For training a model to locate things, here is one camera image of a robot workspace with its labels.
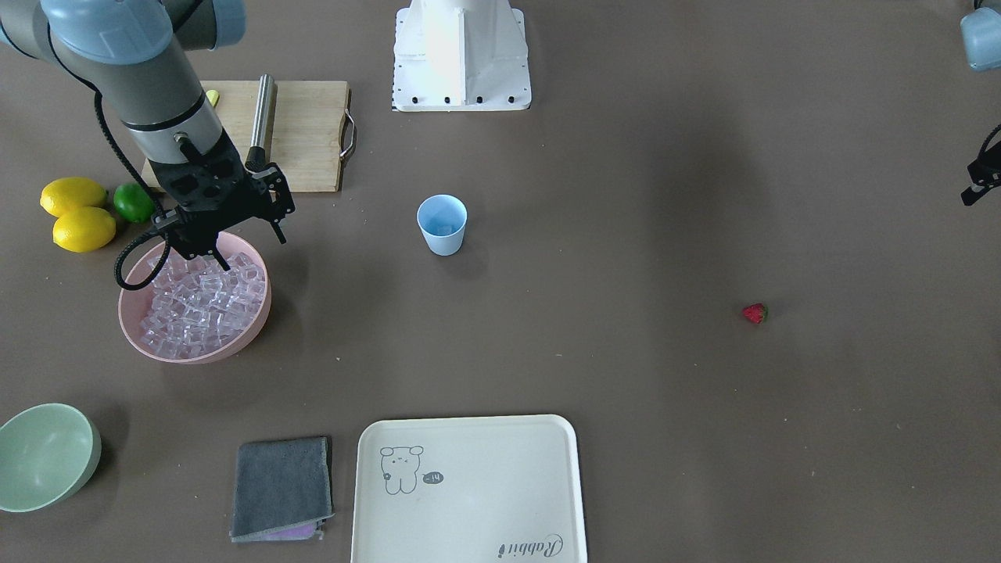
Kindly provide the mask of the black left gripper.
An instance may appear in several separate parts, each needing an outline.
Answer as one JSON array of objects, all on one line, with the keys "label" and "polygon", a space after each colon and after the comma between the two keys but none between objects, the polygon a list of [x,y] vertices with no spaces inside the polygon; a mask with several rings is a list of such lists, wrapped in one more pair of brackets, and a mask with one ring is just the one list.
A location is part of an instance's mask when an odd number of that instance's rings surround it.
[{"label": "black left gripper", "polygon": [[1000,185],[1000,145],[994,144],[990,149],[981,151],[968,165],[967,171],[971,183],[962,191],[961,200],[965,206],[973,206]]}]

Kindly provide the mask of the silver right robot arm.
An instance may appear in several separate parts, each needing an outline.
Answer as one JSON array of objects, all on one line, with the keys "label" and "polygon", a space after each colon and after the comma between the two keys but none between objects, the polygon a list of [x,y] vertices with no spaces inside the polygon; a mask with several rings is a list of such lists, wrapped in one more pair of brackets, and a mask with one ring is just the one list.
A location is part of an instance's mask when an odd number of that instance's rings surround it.
[{"label": "silver right robot arm", "polygon": [[107,101],[175,201],[155,203],[151,227],[119,254],[114,272],[151,238],[164,242],[158,274],[171,252],[213,257],[225,229],[258,218],[278,240],[293,213],[289,183],[276,163],[244,161],[193,70],[187,53],[239,43],[246,32],[242,1],[4,1],[2,43],[60,67],[92,90],[106,124]]}]

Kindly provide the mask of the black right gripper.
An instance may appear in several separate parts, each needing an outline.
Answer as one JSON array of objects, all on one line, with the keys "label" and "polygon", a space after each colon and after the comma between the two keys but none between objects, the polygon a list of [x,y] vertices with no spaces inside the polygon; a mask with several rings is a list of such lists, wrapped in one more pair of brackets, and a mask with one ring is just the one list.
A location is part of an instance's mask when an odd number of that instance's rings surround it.
[{"label": "black right gripper", "polygon": [[282,221],[296,210],[289,183],[277,163],[253,172],[226,133],[210,150],[200,152],[185,132],[175,133],[180,163],[151,164],[161,188],[176,207],[153,220],[155,234],[182,259],[211,256],[222,271],[228,261],[217,247],[225,229],[258,218],[267,221],[280,245],[287,243]]}]

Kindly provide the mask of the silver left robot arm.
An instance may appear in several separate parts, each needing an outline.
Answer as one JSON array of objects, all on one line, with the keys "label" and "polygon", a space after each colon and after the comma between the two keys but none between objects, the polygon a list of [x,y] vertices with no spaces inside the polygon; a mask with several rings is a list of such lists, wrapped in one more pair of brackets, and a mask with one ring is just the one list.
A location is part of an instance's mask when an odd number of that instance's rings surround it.
[{"label": "silver left robot arm", "polygon": [[[960,21],[963,46],[969,67],[975,72],[1000,68],[1000,2],[974,1],[974,10]],[[1000,126],[995,126],[981,143],[967,167],[970,185],[961,193],[965,206],[973,206],[1000,185]]]}]

